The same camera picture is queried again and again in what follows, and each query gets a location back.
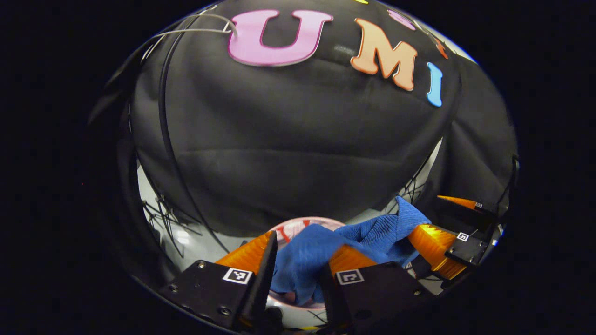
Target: screw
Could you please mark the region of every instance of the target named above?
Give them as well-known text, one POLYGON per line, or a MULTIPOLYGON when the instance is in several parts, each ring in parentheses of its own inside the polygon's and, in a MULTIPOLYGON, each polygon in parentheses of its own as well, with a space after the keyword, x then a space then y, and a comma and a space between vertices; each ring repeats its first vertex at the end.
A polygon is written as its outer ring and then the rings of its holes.
POLYGON ((223 315, 230 315, 232 314, 232 311, 230 311, 228 308, 226 307, 221 307, 219 308, 219 312, 223 315))

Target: black background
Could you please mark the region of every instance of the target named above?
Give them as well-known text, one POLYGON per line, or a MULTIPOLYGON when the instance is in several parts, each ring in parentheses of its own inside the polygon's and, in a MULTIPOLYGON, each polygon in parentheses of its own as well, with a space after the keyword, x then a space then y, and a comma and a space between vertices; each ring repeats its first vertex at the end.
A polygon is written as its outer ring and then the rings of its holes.
MULTIPOLYGON (((15 230, 5 232, 8 334, 208 333, 116 266, 80 201, 80 138, 101 88, 152 34, 204 5, 4 4, 3 182, 15 200, 5 208, 15 230)), ((390 333, 587 333, 589 263, 578 259, 576 236, 588 231, 576 224, 594 221, 583 214, 587 135, 596 126, 581 102, 591 96, 588 1, 395 5, 456 42, 501 90, 519 132, 523 210, 477 276, 390 333)))

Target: pink letter u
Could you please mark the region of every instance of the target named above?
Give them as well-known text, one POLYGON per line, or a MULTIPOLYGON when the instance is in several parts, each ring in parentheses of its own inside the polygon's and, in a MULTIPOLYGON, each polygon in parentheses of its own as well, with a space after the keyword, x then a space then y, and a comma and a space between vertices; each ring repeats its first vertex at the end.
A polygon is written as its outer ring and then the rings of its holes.
POLYGON ((294 11, 300 26, 293 44, 281 48, 263 45, 263 32, 270 18, 280 14, 276 10, 259 10, 236 15, 238 36, 229 40, 229 55, 237 62, 252 66, 285 66, 306 60, 315 53, 325 22, 333 16, 317 11, 294 11))

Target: fisheye lens view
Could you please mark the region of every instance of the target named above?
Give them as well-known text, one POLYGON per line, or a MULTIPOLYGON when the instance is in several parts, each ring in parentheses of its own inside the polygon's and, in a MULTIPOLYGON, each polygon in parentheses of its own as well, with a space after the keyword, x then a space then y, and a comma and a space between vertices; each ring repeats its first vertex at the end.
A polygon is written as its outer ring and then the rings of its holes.
POLYGON ((87 187, 118 202, 127 272, 216 330, 376 334, 491 259, 514 124, 481 60, 416 15, 224 0, 122 60, 88 118, 119 186, 87 187))

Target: blue towel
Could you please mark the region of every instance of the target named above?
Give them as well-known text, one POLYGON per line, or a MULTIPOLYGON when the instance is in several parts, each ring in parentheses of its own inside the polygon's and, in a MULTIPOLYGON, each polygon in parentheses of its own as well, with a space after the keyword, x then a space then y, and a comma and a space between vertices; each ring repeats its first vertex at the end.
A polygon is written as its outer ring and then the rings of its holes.
POLYGON ((329 258, 344 244, 354 247, 377 263, 390 261, 405 266, 418 252, 406 238, 419 224, 430 221, 401 197, 396 215, 381 215, 357 225, 331 231, 310 225, 278 252, 271 283, 277 293, 295 292, 296 304, 310 298, 323 302, 318 276, 329 258))

